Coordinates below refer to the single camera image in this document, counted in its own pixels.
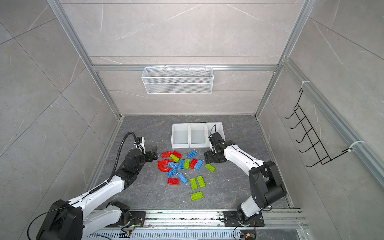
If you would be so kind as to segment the blue lego brick top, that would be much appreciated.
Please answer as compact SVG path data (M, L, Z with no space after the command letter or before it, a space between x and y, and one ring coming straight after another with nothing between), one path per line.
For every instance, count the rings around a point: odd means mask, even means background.
M187 159L193 159L197 155L198 155L197 151L192 151L192 152L187 154Z

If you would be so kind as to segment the white three-compartment bin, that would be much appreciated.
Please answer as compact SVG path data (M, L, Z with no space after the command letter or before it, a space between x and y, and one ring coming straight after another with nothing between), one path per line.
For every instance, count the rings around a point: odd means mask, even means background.
M173 149L208 148L209 136L218 132L225 139L222 122L213 123L173 123L171 145Z

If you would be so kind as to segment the green lego brick bottom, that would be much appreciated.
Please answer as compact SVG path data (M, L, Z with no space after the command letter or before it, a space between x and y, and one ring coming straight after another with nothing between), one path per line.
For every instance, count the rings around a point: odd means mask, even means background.
M196 192L196 193L191 194L191 200L192 200L192 201L200 200L200 199L202 199L203 197L204 197L204 196L203 196L203 193L202 193L202 192Z

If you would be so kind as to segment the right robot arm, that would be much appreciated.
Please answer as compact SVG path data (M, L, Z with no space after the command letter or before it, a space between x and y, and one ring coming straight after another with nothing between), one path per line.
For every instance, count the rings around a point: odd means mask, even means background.
M274 162L252 157L233 141L225 141L220 133L213 133L208 139L211 150L204 153L207 164L230 161L249 176L251 196L237 210L241 222L266 211L287 195L284 181Z

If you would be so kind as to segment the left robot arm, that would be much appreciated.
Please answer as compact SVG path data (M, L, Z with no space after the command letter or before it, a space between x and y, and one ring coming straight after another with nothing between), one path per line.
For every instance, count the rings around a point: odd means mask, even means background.
M110 208L98 213L93 211L109 198L131 186L146 162L157 159L157 147L145 153L140 149L129 150L124 162L111 180L106 180L69 201L54 202L36 238L38 240L81 240L108 225L125 224L129 212L129 207L125 204L114 202Z

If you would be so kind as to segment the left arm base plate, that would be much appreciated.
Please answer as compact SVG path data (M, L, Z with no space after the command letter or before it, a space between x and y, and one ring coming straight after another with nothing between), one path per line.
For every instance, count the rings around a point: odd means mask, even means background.
M146 214L145 211L123 212L118 225L120 227L143 227Z

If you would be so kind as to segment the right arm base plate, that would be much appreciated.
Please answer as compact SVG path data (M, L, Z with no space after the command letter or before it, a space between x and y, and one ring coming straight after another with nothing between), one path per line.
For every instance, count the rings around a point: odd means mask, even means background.
M264 227L265 222L261 212L251 216L246 217L240 211L224 211L219 220L224 222L226 227L236 227L240 224L243 226L256 226L256 227Z

